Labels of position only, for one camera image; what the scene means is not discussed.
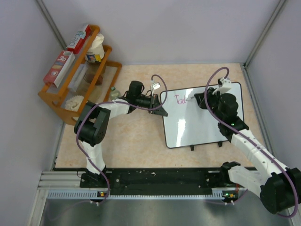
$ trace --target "gray wall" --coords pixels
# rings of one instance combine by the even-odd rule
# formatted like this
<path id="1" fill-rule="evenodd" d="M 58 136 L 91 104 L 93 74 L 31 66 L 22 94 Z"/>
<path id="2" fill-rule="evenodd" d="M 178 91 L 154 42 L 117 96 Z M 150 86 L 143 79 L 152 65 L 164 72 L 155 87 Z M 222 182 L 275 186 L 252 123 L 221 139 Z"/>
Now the gray wall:
<path id="1" fill-rule="evenodd" d="M 38 97 L 60 48 L 33 0 L 0 5 L 0 225 L 23 226 L 61 124 Z"/>
<path id="2" fill-rule="evenodd" d="M 301 1 L 290 0 L 250 66 L 277 156 L 301 169 Z"/>
<path id="3" fill-rule="evenodd" d="M 44 0 L 68 43 L 101 27 L 124 64 L 244 62 L 278 0 Z"/>

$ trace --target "red handwriting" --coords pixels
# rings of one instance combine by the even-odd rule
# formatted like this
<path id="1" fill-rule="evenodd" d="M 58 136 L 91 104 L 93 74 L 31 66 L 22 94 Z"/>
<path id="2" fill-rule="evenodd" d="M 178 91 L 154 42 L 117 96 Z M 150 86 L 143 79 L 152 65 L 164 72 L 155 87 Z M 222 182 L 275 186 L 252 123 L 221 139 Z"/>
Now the red handwriting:
<path id="1" fill-rule="evenodd" d="M 179 105 L 185 104 L 185 103 L 186 103 L 185 95 L 184 95 L 183 99 L 179 99 L 179 98 L 178 98 L 179 95 L 175 95 L 174 97 L 177 99 L 177 103 L 178 103 Z"/>

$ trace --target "plastic container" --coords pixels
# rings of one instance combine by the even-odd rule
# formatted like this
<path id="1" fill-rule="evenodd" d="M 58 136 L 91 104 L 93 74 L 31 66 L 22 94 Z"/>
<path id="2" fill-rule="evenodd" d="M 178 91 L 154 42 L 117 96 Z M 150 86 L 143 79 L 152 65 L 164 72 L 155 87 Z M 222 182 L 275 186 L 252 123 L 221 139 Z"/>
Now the plastic container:
<path id="1" fill-rule="evenodd" d="M 97 63 L 89 63 L 88 64 L 88 70 L 86 71 L 86 74 L 85 76 L 83 77 L 77 91 L 76 91 L 76 95 L 80 95 L 80 96 L 85 96 L 90 85 L 91 85 L 91 82 L 96 74 L 96 71 L 99 67 L 99 64 Z M 90 94 L 89 96 L 89 101 L 93 102 L 93 103 L 96 103 L 98 98 L 100 97 L 101 95 L 101 84 L 103 82 L 103 77 L 100 75 L 98 77 L 98 80 L 96 81 L 96 84 L 93 88 L 93 91 L 92 93 Z"/>
<path id="2" fill-rule="evenodd" d="M 121 93 L 114 86 L 111 87 L 110 100 L 116 100 L 121 97 Z"/>
<path id="3" fill-rule="evenodd" d="M 81 64 L 78 67 L 78 69 L 75 72 L 71 82 L 68 85 L 68 88 L 69 88 L 70 91 L 72 91 L 74 93 L 77 91 L 77 89 L 78 89 L 82 79 L 84 78 L 87 70 L 88 70 L 88 64 L 87 63 Z"/>

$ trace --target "whiteboard stand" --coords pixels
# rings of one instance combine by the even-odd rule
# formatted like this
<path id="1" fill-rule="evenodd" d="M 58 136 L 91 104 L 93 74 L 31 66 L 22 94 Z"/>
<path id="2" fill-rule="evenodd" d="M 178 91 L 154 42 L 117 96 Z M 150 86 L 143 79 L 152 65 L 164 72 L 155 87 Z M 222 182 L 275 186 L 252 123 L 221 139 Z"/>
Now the whiteboard stand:
<path id="1" fill-rule="evenodd" d="M 222 146 L 227 141 L 217 126 L 218 121 L 212 117 L 208 110 L 199 108 L 195 98 L 189 99 L 196 93 L 205 91 L 205 86 L 167 91 L 167 99 L 164 110 L 168 116 L 163 117 L 165 143 L 168 148 L 189 146 L 193 151 L 195 145 L 218 143 Z M 241 85 L 232 83 L 232 89 L 228 93 L 236 97 L 238 103 L 238 117 L 244 120 Z M 160 94 L 161 100 L 166 92 Z"/>

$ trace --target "metal floor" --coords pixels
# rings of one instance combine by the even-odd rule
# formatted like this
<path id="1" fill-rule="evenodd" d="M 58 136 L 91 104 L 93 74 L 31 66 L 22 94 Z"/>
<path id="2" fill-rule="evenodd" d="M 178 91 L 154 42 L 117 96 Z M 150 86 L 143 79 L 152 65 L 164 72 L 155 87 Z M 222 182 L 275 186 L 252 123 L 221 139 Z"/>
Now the metal floor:
<path id="1" fill-rule="evenodd" d="M 47 200 L 55 218 L 78 200 Z M 43 213 L 40 226 L 291 226 L 291 220 L 272 215 L 248 192 L 234 206 L 202 200 L 107 200 L 99 207 L 83 203 L 51 222 Z"/>

